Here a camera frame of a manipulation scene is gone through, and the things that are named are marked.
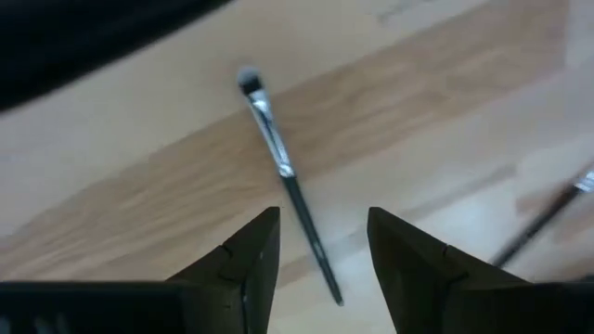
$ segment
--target black handle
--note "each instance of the black handle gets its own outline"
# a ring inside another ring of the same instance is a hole
[[[317,234],[314,221],[312,220],[312,215],[309,213],[309,209],[307,209],[305,199],[303,199],[303,194],[299,188],[297,177],[281,177],[281,179],[287,188],[287,192],[289,193],[289,197],[291,198],[293,206],[295,207],[295,211],[297,211],[297,215],[299,216],[299,220],[301,221],[301,225],[305,235],[307,236],[307,240],[314,250],[317,263],[322,269],[324,278],[326,278],[326,282],[328,283],[332,297],[334,297],[334,301],[336,301],[336,303],[343,305],[344,301],[342,300],[341,289],[336,282],[336,277],[334,277],[334,273],[330,267],[328,256],[326,256],[326,251],[324,250],[322,242],[319,239],[319,235]]]
[[[521,248],[528,244],[538,232],[545,228],[553,218],[567,207],[567,205],[569,205],[569,203],[571,203],[571,201],[581,192],[582,191],[575,186],[563,191],[546,211],[541,213],[519,236],[514,238],[510,244],[508,244],[508,246],[493,261],[493,265],[502,267],[508,263]]]

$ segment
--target wooden surface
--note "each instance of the wooden surface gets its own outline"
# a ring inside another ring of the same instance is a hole
[[[164,279],[278,205],[269,332],[393,332],[369,206],[488,260],[594,161],[588,1],[441,0],[388,19],[356,1],[305,3],[238,1],[3,116],[0,277]],[[275,93],[343,308],[241,105],[234,71],[248,61]],[[511,272],[593,271],[593,204],[572,206]]]

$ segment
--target second brush handle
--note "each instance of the second brush handle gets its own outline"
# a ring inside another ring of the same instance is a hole
[[[502,268],[506,265],[524,246],[526,246],[532,239],[545,227],[547,227],[569,203],[571,203],[582,190],[575,186],[571,186],[563,191],[559,197],[552,202],[552,204],[537,218],[527,226],[524,231],[515,237],[506,248],[493,261],[493,265]]]
[[[314,226],[314,221],[312,219],[312,215],[309,213],[309,209],[307,208],[307,204],[305,203],[305,199],[303,198],[303,194],[299,187],[299,183],[297,182],[297,178],[295,176],[291,176],[281,177],[281,179],[282,182],[285,184],[287,192],[289,193],[289,197],[291,198],[291,202],[295,207],[297,216],[299,216],[299,220],[303,227],[303,231],[307,236],[307,240],[309,241],[312,249],[314,250],[317,263],[322,269],[324,278],[326,278],[326,282],[328,283],[330,292],[332,293],[332,297],[334,297],[334,301],[336,301],[336,303],[342,305],[343,301],[341,290],[336,281],[336,277],[332,272],[332,268],[330,267],[326,251],[324,250],[322,242],[319,239],[319,235],[317,234],[316,227]]]

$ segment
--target black object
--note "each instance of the black object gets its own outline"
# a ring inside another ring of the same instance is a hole
[[[322,241],[319,239],[319,235],[317,234],[316,228],[314,227],[314,221],[312,220],[312,216],[309,213],[309,209],[307,209],[307,204],[305,204],[305,199],[303,199],[303,194],[301,193],[301,189],[299,188],[299,183],[297,182],[297,177],[281,177],[283,184],[287,188],[287,192],[289,193],[289,197],[291,198],[291,202],[295,207],[295,211],[299,216],[299,220],[302,223],[303,230],[305,235],[307,236],[307,240],[309,244],[312,246],[312,250],[316,256],[317,264],[322,269],[322,274],[328,283],[328,287],[330,289],[330,293],[332,293],[332,297],[334,301],[338,303],[340,306],[344,305],[344,300],[342,299],[341,289],[336,282],[336,278],[334,277],[334,273],[332,273],[332,268],[330,267],[328,256],[322,247]]]
[[[1,283],[0,333],[266,333],[278,217],[266,209],[166,282]]]
[[[398,334],[591,333],[594,284],[531,284],[380,208],[368,238]]]
[[[0,110],[121,58],[228,1],[0,0]]]
[[[547,209],[527,226],[524,231],[515,237],[505,249],[493,261],[494,266],[503,267],[507,264],[523,247],[525,247],[543,228],[549,226],[555,216],[565,209],[578,195],[583,191],[571,186],[563,191]]]

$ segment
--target black fabric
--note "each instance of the black fabric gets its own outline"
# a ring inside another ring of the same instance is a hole
[[[0,110],[62,86],[229,0],[0,0]]]

